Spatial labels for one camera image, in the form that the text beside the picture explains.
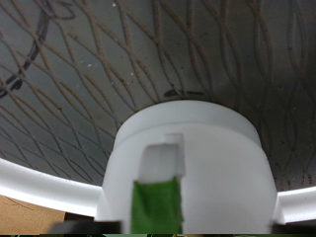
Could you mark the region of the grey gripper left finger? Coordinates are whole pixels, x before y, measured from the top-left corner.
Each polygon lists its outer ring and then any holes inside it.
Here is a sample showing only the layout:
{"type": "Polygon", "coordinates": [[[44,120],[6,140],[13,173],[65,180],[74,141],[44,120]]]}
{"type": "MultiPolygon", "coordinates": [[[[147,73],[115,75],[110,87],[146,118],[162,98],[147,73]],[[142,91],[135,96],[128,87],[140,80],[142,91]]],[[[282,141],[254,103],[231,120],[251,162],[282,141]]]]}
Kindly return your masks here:
{"type": "Polygon", "coordinates": [[[121,234],[119,221],[65,221],[53,224],[49,234],[121,234]]]}

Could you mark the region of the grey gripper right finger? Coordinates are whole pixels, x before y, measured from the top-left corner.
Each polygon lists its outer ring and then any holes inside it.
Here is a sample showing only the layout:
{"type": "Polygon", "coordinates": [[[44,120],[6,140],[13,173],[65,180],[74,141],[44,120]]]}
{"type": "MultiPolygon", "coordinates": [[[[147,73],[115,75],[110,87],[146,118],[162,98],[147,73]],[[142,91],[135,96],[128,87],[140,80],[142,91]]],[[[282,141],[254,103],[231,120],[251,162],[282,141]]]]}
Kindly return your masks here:
{"type": "Polygon", "coordinates": [[[271,232],[273,234],[316,234],[316,226],[273,224],[271,232]]]}

